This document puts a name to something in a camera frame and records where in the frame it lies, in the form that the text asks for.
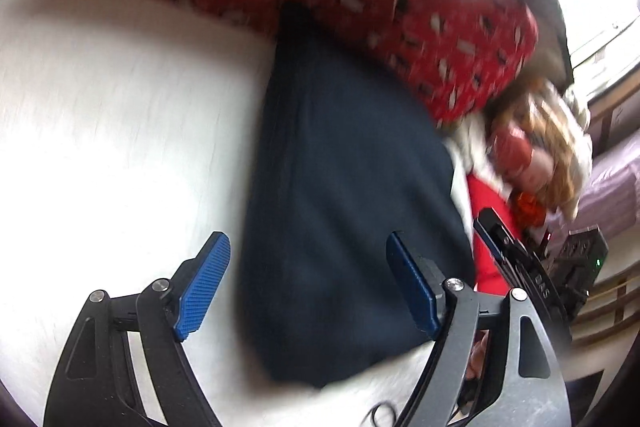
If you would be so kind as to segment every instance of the dark blue fabric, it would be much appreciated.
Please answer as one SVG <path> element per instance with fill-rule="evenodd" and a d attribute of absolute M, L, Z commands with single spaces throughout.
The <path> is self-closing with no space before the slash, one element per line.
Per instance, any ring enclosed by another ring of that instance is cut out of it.
<path fill-rule="evenodd" d="M 272 378 L 322 387 L 427 340 L 385 242 L 402 230 L 444 275 L 474 284 L 452 176 L 392 73 L 285 6 L 239 267 L 244 331 Z"/>

